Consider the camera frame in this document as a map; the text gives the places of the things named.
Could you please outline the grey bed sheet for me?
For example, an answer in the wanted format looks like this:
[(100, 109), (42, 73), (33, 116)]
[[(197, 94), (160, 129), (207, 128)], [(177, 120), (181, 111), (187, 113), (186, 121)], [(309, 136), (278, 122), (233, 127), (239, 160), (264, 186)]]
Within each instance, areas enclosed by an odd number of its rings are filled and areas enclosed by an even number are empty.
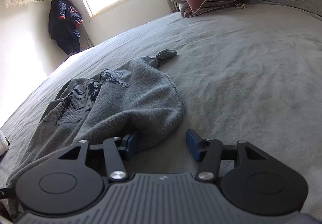
[(70, 80), (164, 49), (161, 66), (185, 104), (182, 124), (126, 163), (129, 172), (194, 172), (186, 130), (233, 145), (249, 141), (301, 173), (304, 212), (321, 218), (321, 18), (276, 4), (249, 4), (184, 19), (175, 13), (69, 57), (2, 126), (10, 149), (1, 187), (19, 164), (47, 105)]

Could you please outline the grey knit sweater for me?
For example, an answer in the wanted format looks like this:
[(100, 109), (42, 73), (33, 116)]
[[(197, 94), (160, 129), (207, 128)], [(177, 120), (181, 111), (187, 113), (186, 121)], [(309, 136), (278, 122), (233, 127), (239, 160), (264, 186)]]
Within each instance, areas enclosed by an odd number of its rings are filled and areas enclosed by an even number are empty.
[(171, 78), (159, 67), (176, 56), (165, 49), (136, 57), (92, 77), (40, 86), (3, 125), (10, 148), (1, 161), (1, 186), (12, 188), (20, 176), (66, 147), (137, 130), (138, 149), (157, 145), (185, 116)]

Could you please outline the small brown debris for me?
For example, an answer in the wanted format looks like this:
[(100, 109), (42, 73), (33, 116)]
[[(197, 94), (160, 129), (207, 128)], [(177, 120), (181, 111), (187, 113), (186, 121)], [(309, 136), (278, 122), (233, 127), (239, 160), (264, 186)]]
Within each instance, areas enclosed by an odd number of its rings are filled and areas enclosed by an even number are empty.
[(238, 3), (238, 4), (235, 4), (235, 6), (241, 9), (247, 8), (247, 5), (245, 3)]

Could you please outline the dark hanging jacket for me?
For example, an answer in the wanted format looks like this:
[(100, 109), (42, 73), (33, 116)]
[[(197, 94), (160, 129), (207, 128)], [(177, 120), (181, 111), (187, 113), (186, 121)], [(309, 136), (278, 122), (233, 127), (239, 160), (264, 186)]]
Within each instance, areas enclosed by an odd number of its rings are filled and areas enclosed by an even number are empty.
[(79, 10), (69, 0), (52, 0), (49, 12), (49, 34), (51, 40), (66, 54), (80, 52), (78, 27), (83, 22)]

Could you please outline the white cloth on bed edge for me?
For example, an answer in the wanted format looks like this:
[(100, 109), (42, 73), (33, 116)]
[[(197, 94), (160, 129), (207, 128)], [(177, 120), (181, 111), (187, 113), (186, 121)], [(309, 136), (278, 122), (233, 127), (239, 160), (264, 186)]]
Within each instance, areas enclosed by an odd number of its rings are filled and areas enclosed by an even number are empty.
[(4, 155), (9, 150), (10, 142), (5, 137), (4, 133), (0, 131), (0, 156)]

